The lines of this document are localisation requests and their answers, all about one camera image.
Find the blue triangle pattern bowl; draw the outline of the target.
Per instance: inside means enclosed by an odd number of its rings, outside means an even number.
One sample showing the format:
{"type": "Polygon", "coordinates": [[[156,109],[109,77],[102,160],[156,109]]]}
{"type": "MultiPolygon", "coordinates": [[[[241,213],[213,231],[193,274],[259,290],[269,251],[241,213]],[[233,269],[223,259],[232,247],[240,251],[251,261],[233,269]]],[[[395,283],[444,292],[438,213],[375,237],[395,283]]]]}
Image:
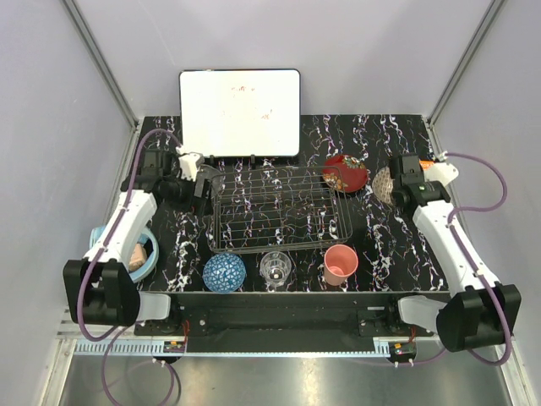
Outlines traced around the blue triangle pattern bowl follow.
{"type": "Polygon", "coordinates": [[[206,262],[203,281],[210,291],[229,294],[243,285],[246,275],[246,266],[238,255],[221,253],[212,256],[206,262]]]}

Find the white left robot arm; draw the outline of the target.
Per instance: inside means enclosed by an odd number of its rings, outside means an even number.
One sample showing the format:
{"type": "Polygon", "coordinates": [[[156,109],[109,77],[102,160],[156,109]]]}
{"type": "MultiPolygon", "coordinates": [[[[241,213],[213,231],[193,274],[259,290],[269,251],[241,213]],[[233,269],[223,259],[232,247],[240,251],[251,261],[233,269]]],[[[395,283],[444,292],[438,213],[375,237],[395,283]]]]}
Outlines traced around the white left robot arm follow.
{"type": "Polygon", "coordinates": [[[182,326],[183,315],[166,295],[146,299],[128,271],[139,237],[162,203],[203,217],[211,214],[210,180],[201,174],[205,158],[177,148],[136,157],[121,184],[119,203],[100,238],[80,260],[69,260],[63,281],[71,318],[79,325],[131,326],[153,319],[163,334],[182,326]]]}

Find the brown patterned bowl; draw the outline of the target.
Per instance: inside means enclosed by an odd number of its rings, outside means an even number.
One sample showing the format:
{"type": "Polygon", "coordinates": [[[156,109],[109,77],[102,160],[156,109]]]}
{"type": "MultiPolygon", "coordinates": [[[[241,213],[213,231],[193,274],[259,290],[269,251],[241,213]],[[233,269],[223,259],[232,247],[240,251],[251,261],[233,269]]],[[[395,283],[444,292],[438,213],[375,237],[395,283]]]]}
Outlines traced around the brown patterned bowl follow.
{"type": "Polygon", "coordinates": [[[381,202],[393,206],[395,202],[392,198],[393,179],[388,167],[381,168],[374,176],[372,181],[372,190],[375,197],[381,202]]]}

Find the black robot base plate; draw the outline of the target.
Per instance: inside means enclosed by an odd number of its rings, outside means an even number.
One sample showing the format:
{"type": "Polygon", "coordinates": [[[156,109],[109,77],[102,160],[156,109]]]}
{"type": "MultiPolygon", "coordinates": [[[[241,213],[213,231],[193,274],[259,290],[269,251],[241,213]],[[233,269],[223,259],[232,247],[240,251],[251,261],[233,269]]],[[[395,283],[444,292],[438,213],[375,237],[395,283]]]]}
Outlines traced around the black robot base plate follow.
{"type": "Polygon", "coordinates": [[[419,343],[434,340],[428,329],[400,321],[402,293],[187,293],[172,296],[164,321],[135,328],[139,337],[222,337],[230,332],[299,336],[385,337],[419,343]]]}

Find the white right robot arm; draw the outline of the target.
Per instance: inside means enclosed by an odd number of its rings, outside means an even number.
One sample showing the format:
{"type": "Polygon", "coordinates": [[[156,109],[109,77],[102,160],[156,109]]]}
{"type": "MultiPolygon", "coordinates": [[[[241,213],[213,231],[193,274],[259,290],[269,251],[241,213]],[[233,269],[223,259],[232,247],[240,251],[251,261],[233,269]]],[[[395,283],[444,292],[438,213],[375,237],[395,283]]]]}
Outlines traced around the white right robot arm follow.
{"type": "Polygon", "coordinates": [[[458,171],[447,157],[442,154],[428,169],[413,154],[389,160],[391,202],[429,243],[451,297],[446,303],[420,294],[402,297],[384,313],[384,325],[397,336],[413,325],[428,329],[450,352],[474,354],[479,348],[504,345],[502,357],[507,359],[522,296],[486,266],[457,221],[460,208],[446,187],[458,171]]]}

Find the clear glass plate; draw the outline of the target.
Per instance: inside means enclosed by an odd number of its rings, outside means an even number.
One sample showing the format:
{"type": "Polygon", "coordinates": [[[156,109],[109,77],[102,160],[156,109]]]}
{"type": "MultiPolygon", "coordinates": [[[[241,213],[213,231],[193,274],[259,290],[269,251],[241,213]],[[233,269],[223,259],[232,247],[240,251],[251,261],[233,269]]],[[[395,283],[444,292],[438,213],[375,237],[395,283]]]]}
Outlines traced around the clear glass plate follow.
{"type": "Polygon", "coordinates": [[[206,164],[201,167],[201,172],[203,173],[204,178],[210,182],[211,189],[214,193],[222,190],[226,177],[225,174],[223,174],[217,168],[206,164]]]}

